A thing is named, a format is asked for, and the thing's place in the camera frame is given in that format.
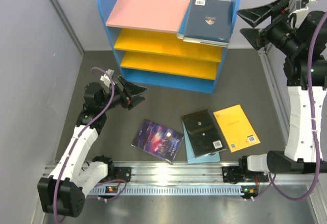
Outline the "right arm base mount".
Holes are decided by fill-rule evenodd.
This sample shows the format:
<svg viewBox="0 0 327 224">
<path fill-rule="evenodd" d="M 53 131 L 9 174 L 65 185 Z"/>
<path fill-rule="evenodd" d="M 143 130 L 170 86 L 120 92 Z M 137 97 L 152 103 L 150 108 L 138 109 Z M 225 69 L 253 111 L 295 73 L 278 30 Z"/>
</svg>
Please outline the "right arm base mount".
<svg viewBox="0 0 327 224">
<path fill-rule="evenodd" d="M 268 175 L 263 172 L 248 171 L 239 166 L 222 167 L 222 177 L 224 183 L 266 183 L 269 182 Z"/>
</svg>

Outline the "pale green Gatsby book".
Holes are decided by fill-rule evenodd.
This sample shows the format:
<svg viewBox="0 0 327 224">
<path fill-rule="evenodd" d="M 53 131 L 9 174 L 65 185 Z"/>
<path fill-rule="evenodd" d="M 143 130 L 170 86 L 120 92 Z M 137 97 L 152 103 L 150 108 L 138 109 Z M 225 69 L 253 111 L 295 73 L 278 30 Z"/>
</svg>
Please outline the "pale green Gatsby book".
<svg viewBox="0 0 327 224">
<path fill-rule="evenodd" d="M 221 42 L 221 41 L 212 41 L 212 40 L 205 40 L 205 39 L 196 39 L 196 38 L 190 38 L 190 37 L 184 37 L 183 41 L 185 42 L 191 42 L 191 43 L 198 43 L 198 44 L 206 44 L 211 46 L 219 46 L 219 47 L 228 47 L 228 42 Z"/>
</svg>

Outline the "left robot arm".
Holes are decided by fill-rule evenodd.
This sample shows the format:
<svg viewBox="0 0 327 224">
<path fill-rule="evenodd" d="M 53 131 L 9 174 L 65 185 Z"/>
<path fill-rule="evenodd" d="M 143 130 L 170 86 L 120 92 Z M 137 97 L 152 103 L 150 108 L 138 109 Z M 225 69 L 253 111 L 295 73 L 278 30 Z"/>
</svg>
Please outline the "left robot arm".
<svg viewBox="0 0 327 224">
<path fill-rule="evenodd" d="M 37 184 L 43 212 L 55 218 L 59 215 L 78 217 L 86 197 L 96 185 L 101 181 L 116 181 L 111 158 L 97 156 L 86 170 L 82 170 L 82 166 L 106 123 L 106 112 L 117 106 L 131 110 L 144 101 L 143 94 L 148 91 L 122 76 L 118 76 L 117 82 L 107 75 L 100 80 L 109 90 L 105 91 L 98 82 L 85 86 L 83 108 L 70 143 L 54 170 Z"/>
</svg>

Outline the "navy blue book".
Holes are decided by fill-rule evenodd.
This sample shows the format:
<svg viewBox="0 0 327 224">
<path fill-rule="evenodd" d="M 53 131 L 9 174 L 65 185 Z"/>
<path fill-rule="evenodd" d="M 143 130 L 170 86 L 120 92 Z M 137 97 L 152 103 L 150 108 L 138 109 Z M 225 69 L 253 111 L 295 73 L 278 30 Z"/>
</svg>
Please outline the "navy blue book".
<svg viewBox="0 0 327 224">
<path fill-rule="evenodd" d="M 184 36 L 228 42 L 233 4 L 225 0 L 191 0 Z"/>
</svg>

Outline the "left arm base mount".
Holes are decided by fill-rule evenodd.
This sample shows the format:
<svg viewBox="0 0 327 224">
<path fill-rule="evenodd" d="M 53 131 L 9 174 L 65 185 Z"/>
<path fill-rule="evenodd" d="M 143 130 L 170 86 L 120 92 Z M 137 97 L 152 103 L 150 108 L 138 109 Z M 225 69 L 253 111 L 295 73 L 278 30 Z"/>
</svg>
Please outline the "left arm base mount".
<svg viewBox="0 0 327 224">
<path fill-rule="evenodd" d="M 108 174 L 104 177 L 100 182 L 107 182 L 110 180 L 124 180 L 126 182 L 130 182 L 131 180 L 131 167 L 116 167 L 109 168 Z"/>
</svg>

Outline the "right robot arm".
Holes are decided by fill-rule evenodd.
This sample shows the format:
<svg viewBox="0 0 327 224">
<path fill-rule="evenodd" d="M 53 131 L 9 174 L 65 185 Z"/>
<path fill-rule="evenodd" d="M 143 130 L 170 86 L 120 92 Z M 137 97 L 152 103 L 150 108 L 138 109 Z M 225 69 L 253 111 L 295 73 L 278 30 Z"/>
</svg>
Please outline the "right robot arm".
<svg viewBox="0 0 327 224">
<path fill-rule="evenodd" d="M 290 98 L 290 123 L 286 148 L 240 159 L 239 177 L 251 181 L 257 172 L 325 173 L 320 148 L 321 112 L 326 97 L 326 13 L 310 11 L 300 0 L 296 10 L 290 0 L 241 9 L 238 16 L 249 28 L 241 34 L 256 50 L 274 45 L 285 55 L 284 73 Z"/>
</svg>

